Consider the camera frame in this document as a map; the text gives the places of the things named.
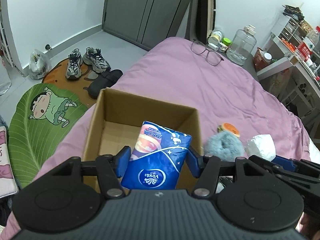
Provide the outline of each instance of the eyeglasses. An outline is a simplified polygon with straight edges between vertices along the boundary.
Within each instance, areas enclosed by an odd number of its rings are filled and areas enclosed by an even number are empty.
[[[208,51],[205,60],[211,66],[216,66],[221,61],[224,61],[224,59],[217,52],[212,50],[210,47],[204,45],[201,41],[193,41],[193,43],[191,44],[191,51],[197,55],[201,55],[202,53]]]

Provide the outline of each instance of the white plastic bag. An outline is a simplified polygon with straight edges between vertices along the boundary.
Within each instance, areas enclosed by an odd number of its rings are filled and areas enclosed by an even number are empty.
[[[29,74],[33,79],[43,78],[51,70],[50,59],[35,49],[30,55]]]
[[[253,136],[244,149],[248,157],[257,155],[270,162],[276,157],[276,147],[270,134]]]

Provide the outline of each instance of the fluffy blue toy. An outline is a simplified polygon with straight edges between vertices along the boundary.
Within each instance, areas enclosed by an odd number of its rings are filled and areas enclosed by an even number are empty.
[[[244,148],[233,133],[222,131],[207,140],[204,154],[217,156],[224,162],[234,162],[236,157],[244,155]]]

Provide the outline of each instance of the cardboard box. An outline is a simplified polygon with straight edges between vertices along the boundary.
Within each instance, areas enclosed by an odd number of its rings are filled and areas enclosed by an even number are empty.
[[[125,145],[133,149],[143,121],[191,135],[191,146],[201,152],[198,110],[107,88],[99,94],[82,161],[116,155]],[[95,177],[86,177],[84,182],[99,191]],[[184,163],[176,188],[192,190],[195,183]]]

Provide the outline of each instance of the bed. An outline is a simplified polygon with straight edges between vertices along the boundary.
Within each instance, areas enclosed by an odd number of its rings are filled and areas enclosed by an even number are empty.
[[[164,40],[113,88],[197,108],[203,142],[217,132],[220,124],[229,122],[240,131],[243,144],[255,135],[270,134],[277,155],[319,163],[319,151],[298,117],[243,68],[228,59],[212,66],[190,46],[191,42],[182,38]],[[93,111],[94,106],[78,120],[35,179],[72,156],[82,156]],[[11,214],[0,239],[10,239],[18,230]]]

